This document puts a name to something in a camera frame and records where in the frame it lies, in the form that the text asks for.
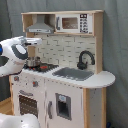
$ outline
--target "white robot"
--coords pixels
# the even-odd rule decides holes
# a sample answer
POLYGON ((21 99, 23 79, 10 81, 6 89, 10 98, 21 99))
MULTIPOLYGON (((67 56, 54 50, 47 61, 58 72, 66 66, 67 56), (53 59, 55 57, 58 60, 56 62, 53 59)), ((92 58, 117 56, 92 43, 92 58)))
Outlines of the white robot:
MULTIPOLYGON (((19 74, 28 58, 27 45, 39 45, 40 38, 15 37, 0 42, 0 55, 8 58, 8 62, 0 67, 0 77, 19 74)), ((11 116, 0 114, 0 128, 40 128, 35 115, 25 114, 11 116)))

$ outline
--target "stovetop burner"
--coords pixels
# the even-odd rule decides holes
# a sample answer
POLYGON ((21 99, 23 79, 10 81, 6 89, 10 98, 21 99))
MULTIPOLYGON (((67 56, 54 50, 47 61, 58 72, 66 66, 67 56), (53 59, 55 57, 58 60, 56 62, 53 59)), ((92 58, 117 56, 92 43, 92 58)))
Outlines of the stovetop burner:
POLYGON ((35 72, 47 72, 50 71, 54 68, 57 68, 58 65, 53 65, 53 64, 47 64, 47 63, 41 63, 39 66, 36 67, 28 67, 26 64, 24 65, 24 69, 30 70, 30 71, 35 71, 35 72))

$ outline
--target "white tile backsplash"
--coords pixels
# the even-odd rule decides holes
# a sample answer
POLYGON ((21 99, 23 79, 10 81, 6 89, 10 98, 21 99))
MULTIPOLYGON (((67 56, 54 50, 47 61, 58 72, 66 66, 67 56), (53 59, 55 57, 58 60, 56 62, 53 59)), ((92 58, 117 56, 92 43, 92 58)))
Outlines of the white tile backsplash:
MULTIPOLYGON (((39 56, 44 63, 76 68, 82 51, 88 50, 95 57, 95 37, 43 34, 35 37, 43 40, 42 45, 37 46, 35 51, 36 56, 39 56)), ((88 55, 83 55, 83 62, 88 62, 88 69, 95 70, 88 55)))

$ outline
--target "range hood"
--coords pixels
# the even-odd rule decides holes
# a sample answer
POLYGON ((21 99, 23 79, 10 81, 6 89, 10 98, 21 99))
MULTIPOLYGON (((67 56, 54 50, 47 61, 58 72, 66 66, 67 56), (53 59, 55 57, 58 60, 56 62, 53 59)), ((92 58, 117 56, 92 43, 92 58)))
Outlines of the range hood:
POLYGON ((54 33, 53 27, 45 24, 45 15, 37 15, 37 22, 28 28, 26 32, 54 33))

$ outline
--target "faucet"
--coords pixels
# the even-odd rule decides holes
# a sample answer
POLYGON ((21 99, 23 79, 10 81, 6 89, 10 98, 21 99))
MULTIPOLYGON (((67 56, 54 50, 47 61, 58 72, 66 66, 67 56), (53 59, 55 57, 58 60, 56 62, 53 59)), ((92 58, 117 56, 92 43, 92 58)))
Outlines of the faucet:
POLYGON ((95 59, 94 59, 94 56, 92 55, 92 53, 89 52, 89 51, 86 51, 86 50, 85 50, 85 51, 82 51, 82 52, 80 53, 79 62, 78 62, 78 64, 77 64, 77 67, 78 67, 79 69, 81 69, 81 70, 87 68, 87 62, 86 62, 86 63, 83 63, 83 62, 82 62, 82 56, 83 56, 84 54, 88 54, 88 55, 91 57, 91 60, 92 60, 91 64, 92 64, 92 65, 95 64, 95 59))

